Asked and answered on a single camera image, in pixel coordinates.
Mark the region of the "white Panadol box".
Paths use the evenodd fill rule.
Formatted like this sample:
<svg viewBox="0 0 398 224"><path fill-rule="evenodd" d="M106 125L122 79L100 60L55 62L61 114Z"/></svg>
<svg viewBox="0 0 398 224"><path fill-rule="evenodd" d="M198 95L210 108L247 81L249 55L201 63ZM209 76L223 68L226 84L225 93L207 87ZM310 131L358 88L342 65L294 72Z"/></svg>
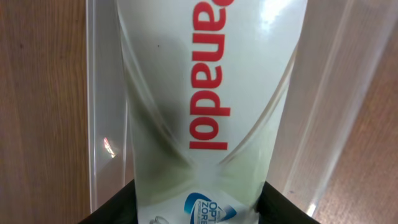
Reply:
<svg viewBox="0 0 398 224"><path fill-rule="evenodd" d="M263 187L307 2L116 5L138 222L280 222Z"/></svg>

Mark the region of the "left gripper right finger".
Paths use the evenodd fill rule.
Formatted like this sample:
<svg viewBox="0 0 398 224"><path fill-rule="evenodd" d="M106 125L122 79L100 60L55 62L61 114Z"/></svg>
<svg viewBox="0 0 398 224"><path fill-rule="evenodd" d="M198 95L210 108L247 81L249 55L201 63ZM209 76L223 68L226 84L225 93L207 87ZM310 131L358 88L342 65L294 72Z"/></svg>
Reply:
<svg viewBox="0 0 398 224"><path fill-rule="evenodd" d="M259 224L320 224L268 182L264 183L255 211L259 214Z"/></svg>

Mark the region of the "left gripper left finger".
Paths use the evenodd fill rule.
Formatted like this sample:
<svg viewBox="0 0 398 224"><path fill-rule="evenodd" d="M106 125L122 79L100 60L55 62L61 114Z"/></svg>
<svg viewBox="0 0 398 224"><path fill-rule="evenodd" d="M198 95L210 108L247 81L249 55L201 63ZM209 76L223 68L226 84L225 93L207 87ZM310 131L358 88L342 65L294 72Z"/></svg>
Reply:
<svg viewBox="0 0 398 224"><path fill-rule="evenodd" d="M79 224L138 224L134 180Z"/></svg>

